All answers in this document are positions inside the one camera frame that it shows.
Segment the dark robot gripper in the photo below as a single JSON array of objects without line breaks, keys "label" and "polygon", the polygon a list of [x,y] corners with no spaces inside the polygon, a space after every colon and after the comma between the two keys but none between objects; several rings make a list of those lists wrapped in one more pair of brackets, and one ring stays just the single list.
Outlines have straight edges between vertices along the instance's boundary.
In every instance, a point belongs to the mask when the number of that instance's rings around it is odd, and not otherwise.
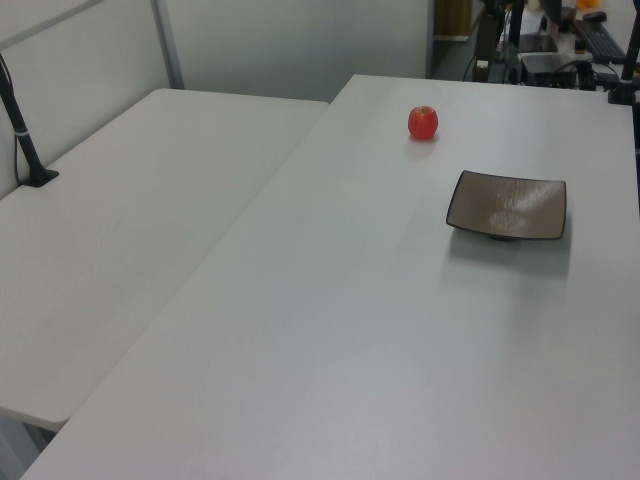
[{"label": "dark robot gripper", "polygon": [[490,62],[500,34],[500,13],[484,13],[478,23],[473,67],[473,81],[487,83],[490,73]]}]

